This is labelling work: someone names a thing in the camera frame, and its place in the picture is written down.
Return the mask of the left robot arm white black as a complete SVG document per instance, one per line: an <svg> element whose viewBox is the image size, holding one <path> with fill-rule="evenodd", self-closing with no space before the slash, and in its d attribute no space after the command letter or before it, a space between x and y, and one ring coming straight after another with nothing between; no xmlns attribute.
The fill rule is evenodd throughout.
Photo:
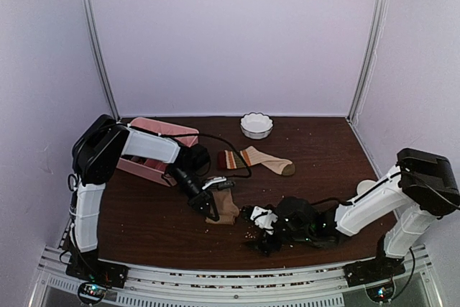
<svg viewBox="0 0 460 307"><path fill-rule="evenodd" d="M75 261L76 270L88 281L98 280L103 265L90 254L98 247L97 227L100 204L106 184L123 156L136 156L164 163L165 173L188 197L188 205L201 215L218 221L219 211L214 190L233 186L227 177L201 181L196 172L204 158L199 144L185 146L184 135L153 132L123 124L108 114L100 115L72 148L73 174L68 179L73 192L70 213L73 217L73 245L82 253Z"/></svg>

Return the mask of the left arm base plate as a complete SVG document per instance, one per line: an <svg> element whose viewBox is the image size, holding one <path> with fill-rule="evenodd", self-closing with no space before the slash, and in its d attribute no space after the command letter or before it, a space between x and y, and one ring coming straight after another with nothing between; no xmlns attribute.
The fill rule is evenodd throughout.
<svg viewBox="0 0 460 307"><path fill-rule="evenodd" d="M123 288L129 268L126 265L105 262L98 258L98 249L78 252L73 249L66 275L108 288Z"/></svg>

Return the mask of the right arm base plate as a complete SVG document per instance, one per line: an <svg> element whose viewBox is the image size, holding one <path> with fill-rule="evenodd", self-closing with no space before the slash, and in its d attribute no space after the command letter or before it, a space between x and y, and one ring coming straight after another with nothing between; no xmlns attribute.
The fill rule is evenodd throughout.
<svg viewBox="0 0 460 307"><path fill-rule="evenodd" d="M343 266L343 271L348 286L354 287L402 275L405 266L402 259L383 257L353 262Z"/></svg>

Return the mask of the plain beige sock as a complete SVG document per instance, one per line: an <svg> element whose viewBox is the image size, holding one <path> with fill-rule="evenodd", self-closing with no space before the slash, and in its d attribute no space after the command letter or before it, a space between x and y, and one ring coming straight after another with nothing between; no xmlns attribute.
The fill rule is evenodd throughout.
<svg viewBox="0 0 460 307"><path fill-rule="evenodd" d="M224 182L224 188L214 188L213 198L216 203L216 208L219 214L219 220L213 221L209 218L205 219L207 224L215 225L234 225L236 218L239 216L239 208L235 205L231 188L233 183L230 181Z"/></svg>

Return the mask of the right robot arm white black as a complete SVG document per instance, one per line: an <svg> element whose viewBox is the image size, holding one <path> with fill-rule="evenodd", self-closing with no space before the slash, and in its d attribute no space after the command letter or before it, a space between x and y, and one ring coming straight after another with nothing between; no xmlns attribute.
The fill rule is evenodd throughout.
<svg viewBox="0 0 460 307"><path fill-rule="evenodd" d="M459 210L459 188L447 157L405 148L386 175L378 181L363 180L355 197L335 202L325 211L294 196L284 197L276 206L245 206L243 217L260 230L245 245L266 256L292 243L334 248L404 207L396 225L379 241L378 256L369 262L369 274L381 280L435 220Z"/></svg>

